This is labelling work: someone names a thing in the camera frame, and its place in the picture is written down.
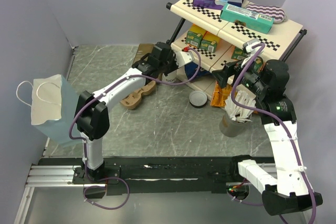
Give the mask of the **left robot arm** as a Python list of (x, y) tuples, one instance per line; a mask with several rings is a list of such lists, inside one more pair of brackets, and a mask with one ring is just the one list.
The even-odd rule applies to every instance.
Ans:
[(157, 42), (150, 53), (135, 62), (119, 79), (95, 93), (84, 91), (79, 96), (68, 135), (72, 140), (82, 141), (83, 168), (90, 182), (98, 183), (104, 178), (102, 138), (110, 127), (109, 111), (148, 81), (156, 81), (160, 74), (176, 68), (171, 45)]

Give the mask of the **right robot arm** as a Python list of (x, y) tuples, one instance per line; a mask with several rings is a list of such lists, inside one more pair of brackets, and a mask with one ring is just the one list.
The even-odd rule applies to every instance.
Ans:
[(272, 177), (249, 155), (233, 157), (229, 175), (235, 181), (245, 178), (257, 188), (269, 215), (311, 210), (314, 218), (323, 199), (312, 189), (306, 176), (297, 139), (295, 109), (284, 94), (289, 80), (288, 65), (280, 60), (268, 60), (260, 72), (250, 66), (239, 80), (242, 70), (242, 61), (235, 61), (212, 74), (221, 88), (233, 77), (233, 83), (241, 84), (256, 96), (257, 110), (266, 111), (260, 118), (271, 143), (277, 176)]

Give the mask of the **white paper cup stack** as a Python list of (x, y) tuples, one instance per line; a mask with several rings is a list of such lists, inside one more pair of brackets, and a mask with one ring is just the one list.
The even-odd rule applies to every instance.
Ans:
[(177, 71), (174, 70), (170, 73), (163, 73), (162, 74), (162, 81), (167, 83), (175, 83), (176, 82)]

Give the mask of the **white plastic cup lids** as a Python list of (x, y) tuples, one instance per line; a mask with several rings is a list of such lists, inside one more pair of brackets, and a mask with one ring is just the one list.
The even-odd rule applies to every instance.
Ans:
[(189, 94), (189, 102), (195, 108), (202, 108), (207, 104), (207, 95), (203, 91), (194, 90)]

